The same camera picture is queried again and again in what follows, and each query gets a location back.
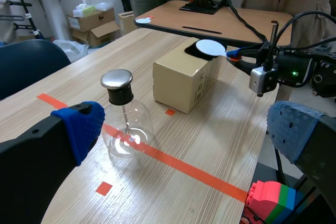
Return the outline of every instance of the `small cardboard box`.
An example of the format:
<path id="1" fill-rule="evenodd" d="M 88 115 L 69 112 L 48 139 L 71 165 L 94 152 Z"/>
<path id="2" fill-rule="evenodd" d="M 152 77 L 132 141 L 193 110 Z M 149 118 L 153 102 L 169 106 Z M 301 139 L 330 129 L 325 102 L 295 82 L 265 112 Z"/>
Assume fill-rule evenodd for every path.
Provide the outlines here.
<path id="1" fill-rule="evenodd" d="M 112 8 L 106 12 L 95 11 L 93 14 L 84 18 L 68 16 L 68 20 L 71 29 L 86 32 L 98 26 L 114 21 L 114 9 Z"/>
<path id="2" fill-rule="evenodd" d="M 184 49 L 196 41 L 186 40 L 153 65 L 154 100 L 184 113 L 216 82 L 223 58 L 207 61 L 185 53 Z"/>
<path id="3" fill-rule="evenodd" d="M 98 47 L 112 41 L 114 39 L 113 32 L 117 30 L 119 30 L 119 26 L 112 21 L 86 32 L 72 30 L 72 36 L 77 42 L 87 43 L 91 47 Z"/>
<path id="4" fill-rule="evenodd" d="M 119 25 L 121 36 L 129 34 L 131 31 L 137 29 L 134 23 L 134 14 L 133 12 L 121 13 L 119 16 Z"/>

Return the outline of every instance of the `blue chair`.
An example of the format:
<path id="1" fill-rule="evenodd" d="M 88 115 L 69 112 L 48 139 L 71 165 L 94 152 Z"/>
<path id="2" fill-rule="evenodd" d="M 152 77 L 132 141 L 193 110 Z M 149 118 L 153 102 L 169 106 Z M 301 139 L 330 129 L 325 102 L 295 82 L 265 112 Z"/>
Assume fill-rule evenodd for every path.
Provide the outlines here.
<path id="1" fill-rule="evenodd" d="M 28 40 L 0 47 L 0 100 L 69 64 L 62 49 L 47 40 Z"/>

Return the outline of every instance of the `silver bottle cap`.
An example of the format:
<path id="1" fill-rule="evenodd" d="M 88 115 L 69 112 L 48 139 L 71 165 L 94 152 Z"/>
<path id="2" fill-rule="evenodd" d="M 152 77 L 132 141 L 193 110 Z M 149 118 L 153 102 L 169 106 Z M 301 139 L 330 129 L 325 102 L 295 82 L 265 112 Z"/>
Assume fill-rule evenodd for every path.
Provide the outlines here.
<path id="1" fill-rule="evenodd" d="M 127 87 L 133 80 L 133 75 L 126 69 L 114 69 L 105 73 L 100 83 L 109 90 L 121 89 Z"/>

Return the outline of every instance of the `orange tape line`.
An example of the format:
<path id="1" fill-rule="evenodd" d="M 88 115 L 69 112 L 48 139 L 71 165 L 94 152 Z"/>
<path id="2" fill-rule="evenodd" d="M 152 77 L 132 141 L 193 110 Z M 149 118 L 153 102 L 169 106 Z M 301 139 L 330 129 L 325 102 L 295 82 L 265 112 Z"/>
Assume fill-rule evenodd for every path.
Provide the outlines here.
<path id="1" fill-rule="evenodd" d="M 110 191 L 110 189 L 112 188 L 112 185 L 103 182 L 100 184 L 100 186 L 97 188 L 96 192 L 106 196 L 106 194 Z"/>
<path id="2" fill-rule="evenodd" d="M 40 94 L 37 98 L 46 103 L 49 103 L 56 110 L 60 110 L 67 107 L 65 103 L 58 101 L 55 98 L 48 96 L 47 94 Z"/>
<path id="3" fill-rule="evenodd" d="M 167 111 L 165 112 L 167 115 L 174 115 L 175 111 L 171 110 L 171 109 L 167 109 Z"/>
<path id="4" fill-rule="evenodd" d="M 55 98 L 52 98 L 46 94 L 42 94 L 43 98 L 47 97 L 47 101 L 45 99 L 41 99 L 49 104 L 51 104 L 52 106 L 55 107 L 55 104 L 63 104 L 65 106 L 67 106 L 65 103 L 62 103 L 58 100 L 56 100 Z M 156 160 L 169 165 L 170 167 L 179 170 L 180 172 L 189 175 L 203 183 L 205 183 L 208 186 L 211 186 L 213 188 L 215 188 L 216 190 L 219 190 L 241 202 L 245 203 L 246 197 L 247 197 L 247 192 L 234 186 L 229 184 L 228 182 L 225 182 L 219 178 L 216 178 L 215 176 L 206 173 L 205 171 L 202 171 L 190 164 L 187 164 L 186 162 L 183 162 L 167 153 L 164 153 L 162 151 L 159 151 L 158 149 L 151 147 L 150 145 L 147 145 L 145 143 L 140 143 L 137 144 L 135 141 L 130 142 L 129 139 L 131 138 L 130 135 L 124 134 L 123 132 L 113 128 L 112 126 L 109 126 L 107 124 L 103 124 L 103 129 L 105 132 L 107 132 L 109 135 L 111 135 L 112 137 L 121 137 L 122 141 L 126 141 L 130 146 L 132 146 L 134 149 L 143 152 L 145 154 L 147 154 L 148 156 L 151 156 L 153 158 L 155 158 Z"/>

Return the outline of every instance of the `black bottle neck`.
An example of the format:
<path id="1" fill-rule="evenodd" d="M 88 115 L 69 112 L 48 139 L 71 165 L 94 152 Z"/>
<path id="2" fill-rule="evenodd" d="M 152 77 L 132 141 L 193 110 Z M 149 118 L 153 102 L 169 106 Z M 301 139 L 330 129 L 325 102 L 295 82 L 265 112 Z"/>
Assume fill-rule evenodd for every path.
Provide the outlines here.
<path id="1" fill-rule="evenodd" d="M 114 105 L 125 105 L 134 98 L 131 85 L 120 89 L 108 89 L 109 102 Z"/>

